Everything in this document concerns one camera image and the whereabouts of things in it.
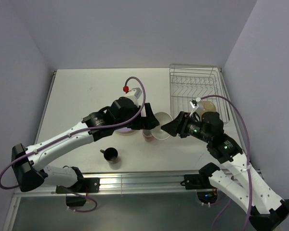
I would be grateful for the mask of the orange white bowl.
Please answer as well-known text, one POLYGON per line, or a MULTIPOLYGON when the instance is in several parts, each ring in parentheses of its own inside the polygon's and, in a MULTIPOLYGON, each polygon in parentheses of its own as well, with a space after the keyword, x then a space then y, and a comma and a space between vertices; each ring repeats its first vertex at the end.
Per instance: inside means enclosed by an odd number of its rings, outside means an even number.
POLYGON ((166 112, 157 112, 154 114, 158 120, 159 125, 151 130, 152 136, 160 141, 166 140, 170 137, 170 134, 161 129, 161 127, 173 120, 172 116, 166 112))

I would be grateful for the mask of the pink coffee mug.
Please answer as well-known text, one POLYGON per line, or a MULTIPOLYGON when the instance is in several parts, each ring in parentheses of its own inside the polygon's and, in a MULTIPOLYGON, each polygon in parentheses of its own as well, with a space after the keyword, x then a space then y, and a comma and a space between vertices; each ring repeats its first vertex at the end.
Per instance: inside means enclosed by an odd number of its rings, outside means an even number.
POLYGON ((150 142, 150 141, 153 141, 155 139, 151 133, 151 130, 144 129, 142 131, 142 135, 143 135, 143 138, 146 142, 150 142))

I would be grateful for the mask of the beige ceramic bowl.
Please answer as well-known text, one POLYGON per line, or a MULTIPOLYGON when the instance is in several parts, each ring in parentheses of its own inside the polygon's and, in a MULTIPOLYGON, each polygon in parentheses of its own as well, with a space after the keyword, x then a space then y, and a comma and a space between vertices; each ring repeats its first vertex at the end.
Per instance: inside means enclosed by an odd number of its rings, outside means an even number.
POLYGON ((211 101, 201 101, 197 113, 200 117, 206 112, 217 112, 216 106, 211 101))

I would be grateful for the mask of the dark brown mug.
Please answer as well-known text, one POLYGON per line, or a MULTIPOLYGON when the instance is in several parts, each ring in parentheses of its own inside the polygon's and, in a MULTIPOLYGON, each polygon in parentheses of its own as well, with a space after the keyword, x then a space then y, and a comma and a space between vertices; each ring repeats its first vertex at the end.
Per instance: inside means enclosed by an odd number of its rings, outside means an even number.
POLYGON ((116 148, 109 147, 106 148, 105 150, 100 150, 100 152, 103 154, 104 159, 109 164, 116 164, 119 162, 118 151, 116 148))

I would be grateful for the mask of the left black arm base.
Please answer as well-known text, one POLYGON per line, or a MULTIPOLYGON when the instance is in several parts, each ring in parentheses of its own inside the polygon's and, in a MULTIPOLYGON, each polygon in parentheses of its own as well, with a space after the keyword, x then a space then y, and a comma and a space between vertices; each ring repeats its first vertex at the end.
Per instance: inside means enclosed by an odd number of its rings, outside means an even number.
POLYGON ((100 178, 89 177, 85 178, 83 182, 77 183, 70 188, 64 188, 63 186, 56 186, 56 194, 66 195, 66 206, 72 209, 80 209, 85 205, 87 201, 91 201, 86 198, 90 193, 98 193, 100 188, 100 178))

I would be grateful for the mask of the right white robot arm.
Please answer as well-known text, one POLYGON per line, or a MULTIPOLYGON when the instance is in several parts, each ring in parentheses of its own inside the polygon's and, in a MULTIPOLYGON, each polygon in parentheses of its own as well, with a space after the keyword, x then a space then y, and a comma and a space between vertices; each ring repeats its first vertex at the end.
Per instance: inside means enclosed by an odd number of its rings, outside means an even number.
POLYGON ((238 143, 225 134, 223 121, 217 112, 205 112, 200 121, 189 113, 180 112, 171 122, 161 126, 171 136, 195 137, 207 143, 207 150, 236 179, 230 177, 214 163, 199 170, 199 183, 219 189, 249 216, 257 231, 273 231, 289 215, 289 199, 275 193, 247 161, 238 143))

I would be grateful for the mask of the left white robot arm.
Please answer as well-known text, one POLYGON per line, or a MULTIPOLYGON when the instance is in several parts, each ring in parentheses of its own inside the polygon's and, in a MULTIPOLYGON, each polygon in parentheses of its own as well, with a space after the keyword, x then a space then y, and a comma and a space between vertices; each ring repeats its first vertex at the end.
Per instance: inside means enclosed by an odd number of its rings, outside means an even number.
POLYGON ((137 106, 131 99, 121 97, 111 106, 90 113, 71 129, 40 144, 25 147, 19 143, 12 148, 12 169, 22 192, 43 184, 58 185, 79 192, 84 177, 77 167, 58 168, 49 164, 83 145, 111 136, 115 130, 151 130, 159 125, 151 105, 137 106))

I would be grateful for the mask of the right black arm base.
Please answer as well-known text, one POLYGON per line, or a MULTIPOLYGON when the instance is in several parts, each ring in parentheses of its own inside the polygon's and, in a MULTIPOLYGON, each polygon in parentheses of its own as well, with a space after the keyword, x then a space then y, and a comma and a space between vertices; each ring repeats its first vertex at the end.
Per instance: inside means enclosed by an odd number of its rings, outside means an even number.
POLYGON ((186 174, 180 185, 186 190, 195 190, 201 204, 211 205, 217 202, 217 189, 210 185, 207 177, 202 174, 186 174))

